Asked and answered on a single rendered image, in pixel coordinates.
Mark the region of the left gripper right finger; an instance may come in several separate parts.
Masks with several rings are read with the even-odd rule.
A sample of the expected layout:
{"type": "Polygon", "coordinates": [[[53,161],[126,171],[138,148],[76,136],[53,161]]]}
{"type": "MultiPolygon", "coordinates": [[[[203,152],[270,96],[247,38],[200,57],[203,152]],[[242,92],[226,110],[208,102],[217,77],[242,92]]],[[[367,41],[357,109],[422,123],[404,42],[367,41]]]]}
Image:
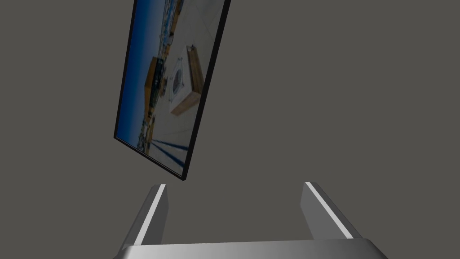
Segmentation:
{"type": "Polygon", "coordinates": [[[314,240],[362,238],[317,183],[303,183],[300,207],[314,240]]]}

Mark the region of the black-framed picture of blue sky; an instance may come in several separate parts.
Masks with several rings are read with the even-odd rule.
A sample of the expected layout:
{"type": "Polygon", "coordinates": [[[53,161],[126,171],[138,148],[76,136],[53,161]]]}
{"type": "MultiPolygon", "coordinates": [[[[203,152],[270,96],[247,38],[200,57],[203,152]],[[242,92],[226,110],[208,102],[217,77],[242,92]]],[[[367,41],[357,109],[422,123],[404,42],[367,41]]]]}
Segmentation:
{"type": "Polygon", "coordinates": [[[231,0],[134,0],[114,138],[186,180],[231,0]]]}

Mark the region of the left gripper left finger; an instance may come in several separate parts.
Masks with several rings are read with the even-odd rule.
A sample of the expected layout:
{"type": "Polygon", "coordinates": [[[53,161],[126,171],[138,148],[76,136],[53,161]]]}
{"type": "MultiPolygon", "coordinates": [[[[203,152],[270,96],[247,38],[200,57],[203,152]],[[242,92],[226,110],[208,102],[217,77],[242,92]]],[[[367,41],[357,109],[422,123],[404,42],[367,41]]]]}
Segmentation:
{"type": "Polygon", "coordinates": [[[154,185],[139,209],[123,242],[123,248],[160,245],[168,215],[168,194],[165,184],[154,185]]]}

